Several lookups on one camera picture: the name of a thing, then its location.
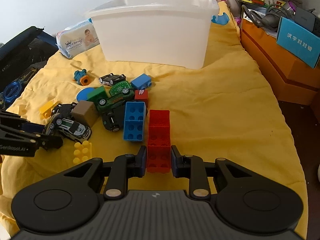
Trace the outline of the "green white rally toy car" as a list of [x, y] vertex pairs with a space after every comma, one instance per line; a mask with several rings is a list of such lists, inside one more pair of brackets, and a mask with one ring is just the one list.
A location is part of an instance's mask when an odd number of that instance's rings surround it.
[[45, 135], [55, 135], [59, 133], [65, 138], [75, 142], [84, 142], [91, 137], [92, 130], [77, 121], [64, 118], [62, 114], [54, 114], [44, 128]]

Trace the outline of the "yellow studded building block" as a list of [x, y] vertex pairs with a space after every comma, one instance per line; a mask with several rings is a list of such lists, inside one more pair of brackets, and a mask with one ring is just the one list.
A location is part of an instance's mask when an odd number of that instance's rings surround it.
[[78, 165], [92, 158], [92, 143], [88, 140], [74, 144], [73, 164]]

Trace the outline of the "red long building block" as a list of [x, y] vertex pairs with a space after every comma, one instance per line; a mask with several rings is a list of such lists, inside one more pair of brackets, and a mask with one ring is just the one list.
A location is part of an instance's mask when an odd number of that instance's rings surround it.
[[168, 173], [171, 170], [170, 111], [149, 112], [146, 170]]

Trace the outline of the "small yellow building block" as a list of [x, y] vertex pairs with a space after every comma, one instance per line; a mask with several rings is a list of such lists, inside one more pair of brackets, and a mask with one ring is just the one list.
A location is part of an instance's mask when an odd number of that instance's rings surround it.
[[47, 103], [45, 103], [43, 106], [41, 106], [39, 108], [39, 112], [42, 115], [42, 117], [45, 119], [51, 117], [51, 114], [52, 114], [54, 107], [57, 106], [59, 103], [61, 103], [61, 102], [60, 101], [54, 102], [54, 101], [50, 100]]

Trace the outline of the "large blue building block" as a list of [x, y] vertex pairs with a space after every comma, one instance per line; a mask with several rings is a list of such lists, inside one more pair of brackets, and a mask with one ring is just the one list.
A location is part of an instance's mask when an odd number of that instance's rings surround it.
[[145, 116], [146, 105], [144, 102], [126, 103], [123, 128], [123, 139], [125, 141], [143, 141]]

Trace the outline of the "brown cube block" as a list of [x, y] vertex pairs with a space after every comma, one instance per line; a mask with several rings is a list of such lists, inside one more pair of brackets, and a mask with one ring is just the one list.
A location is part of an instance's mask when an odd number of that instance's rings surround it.
[[99, 114], [94, 103], [85, 100], [79, 101], [79, 103], [73, 108], [71, 115], [75, 121], [90, 128], [93, 127], [99, 118]]

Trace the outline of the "blue round disc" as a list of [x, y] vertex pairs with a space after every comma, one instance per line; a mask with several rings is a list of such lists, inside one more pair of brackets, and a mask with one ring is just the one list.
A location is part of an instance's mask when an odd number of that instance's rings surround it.
[[91, 93], [94, 90], [95, 90], [95, 88], [93, 88], [93, 87], [88, 87], [88, 88], [84, 88], [84, 89], [80, 90], [80, 92], [76, 96], [77, 102], [87, 101], [88, 100], [88, 94]]

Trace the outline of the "dark green toy car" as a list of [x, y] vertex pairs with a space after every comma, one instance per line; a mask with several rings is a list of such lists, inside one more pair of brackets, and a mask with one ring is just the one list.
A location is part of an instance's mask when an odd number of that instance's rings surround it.
[[127, 101], [132, 101], [135, 97], [135, 91], [133, 89], [125, 88], [121, 93], [112, 96], [108, 99], [100, 99], [96, 105], [98, 112], [105, 113], [114, 109], [120, 105], [123, 105]]

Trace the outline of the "green building block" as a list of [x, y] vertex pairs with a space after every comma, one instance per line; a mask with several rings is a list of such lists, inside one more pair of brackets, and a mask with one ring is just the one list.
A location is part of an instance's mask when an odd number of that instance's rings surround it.
[[100, 100], [107, 100], [109, 98], [104, 86], [100, 86], [87, 94], [87, 100], [93, 103], [99, 103]]

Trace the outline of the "blue orange toy train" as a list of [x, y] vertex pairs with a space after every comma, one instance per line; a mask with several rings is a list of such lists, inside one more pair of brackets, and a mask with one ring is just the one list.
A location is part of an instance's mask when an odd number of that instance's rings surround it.
[[82, 70], [76, 70], [74, 72], [74, 77], [73, 80], [81, 85], [81, 86], [86, 86], [91, 83], [90, 77], [87, 75], [87, 70], [82, 69]]

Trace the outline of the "green patterned curved block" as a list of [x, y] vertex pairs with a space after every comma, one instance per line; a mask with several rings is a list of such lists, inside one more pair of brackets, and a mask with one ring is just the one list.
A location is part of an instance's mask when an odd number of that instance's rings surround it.
[[121, 81], [119, 83], [116, 83], [114, 86], [111, 87], [109, 90], [110, 97], [115, 96], [117, 94], [122, 93], [123, 90], [126, 92], [130, 89], [133, 89], [131, 84], [128, 81]]

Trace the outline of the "baby wipes pack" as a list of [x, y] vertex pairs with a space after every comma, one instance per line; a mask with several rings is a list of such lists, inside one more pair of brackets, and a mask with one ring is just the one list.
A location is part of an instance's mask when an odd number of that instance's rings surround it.
[[67, 27], [56, 34], [56, 45], [60, 53], [68, 59], [72, 59], [99, 44], [97, 33], [90, 18]]

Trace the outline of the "blue plastic toy piece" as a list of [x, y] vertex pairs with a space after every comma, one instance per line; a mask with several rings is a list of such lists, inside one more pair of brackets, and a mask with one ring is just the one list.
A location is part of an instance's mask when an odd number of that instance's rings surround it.
[[228, 15], [224, 12], [222, 15], [217, 15], [212, 17], [212, 23], [218, 25], [226, 25], [229, 22]]

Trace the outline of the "blue card box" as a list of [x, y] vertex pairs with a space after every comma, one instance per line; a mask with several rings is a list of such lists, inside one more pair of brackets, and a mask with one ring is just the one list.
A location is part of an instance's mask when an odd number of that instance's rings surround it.
[[288, 18], [279, 21], [276, 42], [314, 69], [319, 62], [320, 39]]

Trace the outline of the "black power adapter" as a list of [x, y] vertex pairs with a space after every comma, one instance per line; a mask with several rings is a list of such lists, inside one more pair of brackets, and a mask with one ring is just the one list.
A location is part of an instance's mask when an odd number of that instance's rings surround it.
[[312, 32], [315, 21], [316, 21], [316, 16], [313, 13], [306, 11], [300, 7], [296, 7], [295, 19], [294, 19], [294, 22], [296, 24]]

